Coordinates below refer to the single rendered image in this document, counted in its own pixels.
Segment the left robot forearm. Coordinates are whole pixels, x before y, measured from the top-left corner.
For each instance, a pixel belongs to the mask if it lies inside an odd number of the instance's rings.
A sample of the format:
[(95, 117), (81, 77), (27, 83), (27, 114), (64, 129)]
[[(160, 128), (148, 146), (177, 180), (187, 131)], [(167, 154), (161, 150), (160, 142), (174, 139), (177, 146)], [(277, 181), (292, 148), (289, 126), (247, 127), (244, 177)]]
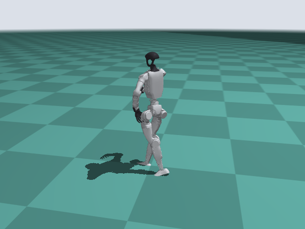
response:
[(133, 107), (135, 108), (135, 110), (138, 110), (139, 109), (139, 97), (136, 97), (136, 96), (132, 96), (132, 105)]

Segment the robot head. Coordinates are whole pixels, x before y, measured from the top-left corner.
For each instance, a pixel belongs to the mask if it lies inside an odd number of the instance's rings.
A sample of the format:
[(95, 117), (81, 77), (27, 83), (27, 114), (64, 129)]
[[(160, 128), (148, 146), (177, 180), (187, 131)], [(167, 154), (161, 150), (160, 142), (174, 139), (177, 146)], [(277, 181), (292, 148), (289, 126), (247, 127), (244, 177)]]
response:
[[(147, 54), (145, 55), (145, 58), (146, 58), (146, 63), (147, 63), (147, 65), (148, 65), (148, 66), (150, 67), (150, 69), (151, 69), (151, 70), (150, 70), (151, 72), (157, 72), (157, 71), (159, 71), (159, 70), (156, 68), (156, 65), (153, 64), (153, 63), (154, 63), (154, 60), (159, 58), (159, 55), (158, 55), (157, 53), (155, 53), (155, 52), (149, 52), (149, 53), (147, 53)], [(152, 61), (151, 65), (148, 64), (148, 60), (149, 60), (149, 59), (151, 59), (151, 61)]]

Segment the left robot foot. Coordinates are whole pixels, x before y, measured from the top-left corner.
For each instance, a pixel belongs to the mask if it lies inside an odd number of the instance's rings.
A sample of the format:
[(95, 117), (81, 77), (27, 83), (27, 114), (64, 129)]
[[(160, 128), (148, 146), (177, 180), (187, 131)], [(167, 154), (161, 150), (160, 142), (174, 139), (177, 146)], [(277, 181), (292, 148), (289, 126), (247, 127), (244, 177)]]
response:
[(161, 175), (168, 174), (168, 173), (169, 173), (169, 170), (165, 168), (162, 171), (158, 170), (158, 172), (154, 175), (155, 176), (161, 176)]

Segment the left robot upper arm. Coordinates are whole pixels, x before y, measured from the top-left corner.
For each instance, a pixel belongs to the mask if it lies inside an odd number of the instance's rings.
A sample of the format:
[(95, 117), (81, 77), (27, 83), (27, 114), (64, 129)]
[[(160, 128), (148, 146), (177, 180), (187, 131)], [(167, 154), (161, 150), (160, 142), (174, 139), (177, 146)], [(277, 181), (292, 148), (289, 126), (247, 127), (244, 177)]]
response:
[(136, 88), (134, 90), (134, 93), (133, 93), (133, 96), (136, 96), (136, 97), (140, 97), (141, 96), (141, 89), (145, 83), (145, 81), (148, 80), (148, 73), (144, 73), (144, 74), (141, 74), (139, 76), (139, 80), (137, 82), (137, 85), (136, 85)]

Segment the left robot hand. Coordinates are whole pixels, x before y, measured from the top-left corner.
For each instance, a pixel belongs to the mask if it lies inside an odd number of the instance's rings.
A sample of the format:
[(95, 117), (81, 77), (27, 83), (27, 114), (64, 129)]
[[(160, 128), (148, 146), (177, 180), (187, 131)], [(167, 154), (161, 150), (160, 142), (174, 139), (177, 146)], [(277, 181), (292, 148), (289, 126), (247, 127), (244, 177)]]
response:
[[(133, 107), (133, 110), (135, 112), (135, 117), (136, 117), (136, 120), (138, 123), (142, 123), (142, 121), (140, 120), (141, 119), (141, 111), (138, 109), (138, 110), (135, 110), (135, 108)], [(143, 121), (144, 122), (144, 121)]]

